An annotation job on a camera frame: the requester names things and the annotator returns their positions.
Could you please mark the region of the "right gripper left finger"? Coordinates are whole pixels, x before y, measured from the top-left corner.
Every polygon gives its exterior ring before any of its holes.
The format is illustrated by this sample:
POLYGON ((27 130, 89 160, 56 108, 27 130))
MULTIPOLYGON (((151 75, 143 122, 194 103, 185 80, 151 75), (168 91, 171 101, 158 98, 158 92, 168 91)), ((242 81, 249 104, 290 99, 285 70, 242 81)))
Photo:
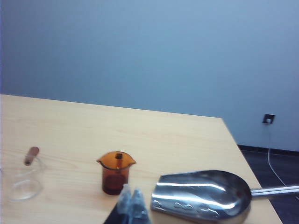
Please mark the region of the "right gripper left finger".
POLYGON ((118 201, 105 220, 104 224, 128 224, 131 189, 128 184, 123 185, 118 201))

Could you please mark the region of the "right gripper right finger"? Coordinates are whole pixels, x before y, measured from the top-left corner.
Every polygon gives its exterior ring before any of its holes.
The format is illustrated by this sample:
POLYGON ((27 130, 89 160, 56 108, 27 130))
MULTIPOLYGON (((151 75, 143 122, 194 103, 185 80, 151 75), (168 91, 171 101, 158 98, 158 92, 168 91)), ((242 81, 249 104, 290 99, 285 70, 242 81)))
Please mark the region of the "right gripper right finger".
POLYGON ((150 224, 150 218, 145 206, 143 194, 139 188, 135 188, 129 204, 130 224, 150 224))

